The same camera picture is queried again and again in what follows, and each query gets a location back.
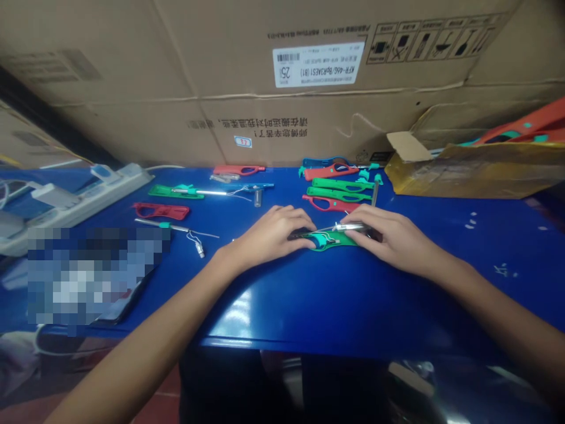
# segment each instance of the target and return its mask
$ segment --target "brown cardboard box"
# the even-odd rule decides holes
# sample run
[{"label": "brown cardboard box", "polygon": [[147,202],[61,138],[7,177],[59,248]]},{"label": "brown cardboard box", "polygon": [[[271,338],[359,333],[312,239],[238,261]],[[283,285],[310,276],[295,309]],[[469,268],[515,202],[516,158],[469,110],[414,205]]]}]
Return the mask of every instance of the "brown cardboard box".
[{"label": "brown cardboard box", "polygon": [[[60,143],[17,112],[0,108],[0,161],[22,169],[63,163],[77,159]],[[75,167],[85,163],[75,163]]]},{"label": "brown cardboard box", "polygon": [[397,154],[385,168],[396,194],[520,199],[565,180],[565,144],[448,145],[432,159],[409,132],[387,134]]},{"label": "brown cardboard box", "polygon": [[58,108],[116,158],[146,165],[225,164],[196,101]]},{"label": "brown cardboard box", "polygon": [[[392,150],[385,133],[410,129],[429,108],[433,120],[415,134],[443,147],[562,96],[562,7],[560,0],[2,0],[0,64],[124,161],[285,165],[336,154],[365,161]],[[310,82],[278,87],[297,69],[293,55],[307,59],[301,52],[310,55],[300,68]],[[277,137],[274,120],[283,118],[305,118],[307,127],[298,121],[287,137],[281,121]],[[226,128],[224,120],[255,127]],[[234,137],[251,138],[252,148]]]}]

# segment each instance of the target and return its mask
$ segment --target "hand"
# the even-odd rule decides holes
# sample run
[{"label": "hand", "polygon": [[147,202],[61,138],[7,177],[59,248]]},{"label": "hand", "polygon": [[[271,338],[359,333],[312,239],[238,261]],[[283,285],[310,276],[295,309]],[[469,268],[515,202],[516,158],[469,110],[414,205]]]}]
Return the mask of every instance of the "hand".
[{"label": "hand", "polygon": [[230,251],[229,257],[235,258],[243,272],[298,249],[314,249],[314,242],[306,238],[288,239],[292,231],[303,227],[316,231],[316,226],[304,209],[295,209],[290,205],[273,206],[243,236],[223,249]]},{"label": "hand", "polygon": [[383,242],[379,243],[357,231],[346,231],[346,235],[379,259],[402,271],[437,281],[443,270],[460,262],[426,237],[403,215],[364,204],[341,220],[344,224],[356,221],[381,232]]}]

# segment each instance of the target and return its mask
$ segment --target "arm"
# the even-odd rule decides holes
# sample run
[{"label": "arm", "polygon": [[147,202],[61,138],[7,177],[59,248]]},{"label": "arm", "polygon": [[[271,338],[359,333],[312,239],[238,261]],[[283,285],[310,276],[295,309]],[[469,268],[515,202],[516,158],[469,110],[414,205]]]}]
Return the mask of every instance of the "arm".
[{"label": "arm", "polygon": [[467,309],[543,392],[565,399],[565,334],[490,284],[473,267],[427,238],[408,218],[360,206],[342,222],[362,221],[383,234],[378,243],[348,231],[359,246],[392,266],[427,278]]},{"label": "arm", "polygon": [[273,207],[96,366],[46,423],[129,423],[177,362],[225,288],[242,272],[301,248],[293,230],[316,229],[302,209]]}]

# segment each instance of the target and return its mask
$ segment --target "floor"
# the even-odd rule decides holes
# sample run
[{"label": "floor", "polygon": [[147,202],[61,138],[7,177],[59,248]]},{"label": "floor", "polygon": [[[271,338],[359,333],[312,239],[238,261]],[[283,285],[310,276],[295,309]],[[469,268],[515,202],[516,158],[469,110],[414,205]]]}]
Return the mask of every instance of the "floor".
[{"label": "floor", "polygon": [[[175,366],[132,423],[177,424],[180,392],[178,366]],[[41,424],[66,395],[66,393],[59,393],[9,406],[0,411],[0,422],[2,424]]]}]

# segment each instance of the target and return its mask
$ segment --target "red plastic part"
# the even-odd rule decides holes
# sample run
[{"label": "red plastic part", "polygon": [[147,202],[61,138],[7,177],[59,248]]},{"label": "red plastic part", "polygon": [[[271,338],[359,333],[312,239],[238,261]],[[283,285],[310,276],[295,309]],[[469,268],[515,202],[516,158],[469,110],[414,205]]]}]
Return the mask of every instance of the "red plastic part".
[{"label": "red plastic part", "polygon": [[259,166],[240,166],[240,165],[221,165],[214,168],[214,174],[239,174],[252,175],[259,171],[264,171],[265,167]]},{"label": "red plastic part", "polygon": [[[327,197],[308,196],[308,194],[303,194],[302,198],[305,200],[310,200],[312,206],[314,206],[317,210],[321,210],[321,211],[337,211],[337,212],[351,213],[359,206],[361,206],[361,204],[359,203],[344,202],[341,200],[330,199]],[[326,202],[329,202],[330,205],[326,209],[323,209],[320,206],[316,205],[316,203],[314,203],[314,200],[325,200]]]},{"label": "red plastic part", "polygon": [[[528,139],[527,137],[522,138],[525,135],[534,134],[544,135],[548,134],[550,131],[560,130],[565,127],[565,97],[556,100],[537,111],[526,115],[522,119],[511,122],[506,125],[501,125],[499,127],[493,128],[479,138],[473,145],[485,144],[488,140],[507,133],[509,131],[515,131],[521,134],[520,141],[531,141],[533,139]],[[546,143],[559,143],[557,138],[554,141],[546,141]]]},{"label": "red plastic part", "polygon": [[359,172],[358,168],[352,168],[349,165],[334,163],[327,168],[307,169],[304,171],[306,181],[312,181],[315,178],[333,178],[340,175],[349,175]]},{"label": "red plastic part", "polygon": [[[135,213],[140,218],[151,218],[155,216],[165,216],[177,221],[182,221],[188,213],[190,208],[186,206],[173,206],[173,205],[162,205],[156,203],[134,203]],[[149,215],[142,215],[141,211],[143,209],[154,209]]]},{"label": "red plastic part", "polygon": [[532,143],[534,139],[539,135],[547,136],[547,140],[544,143],[565,143],[565,128],[553,131],[538,131],[531,132],[529,134],[523,134],[516,138],[511,138],[508,141],[513,143]]}]

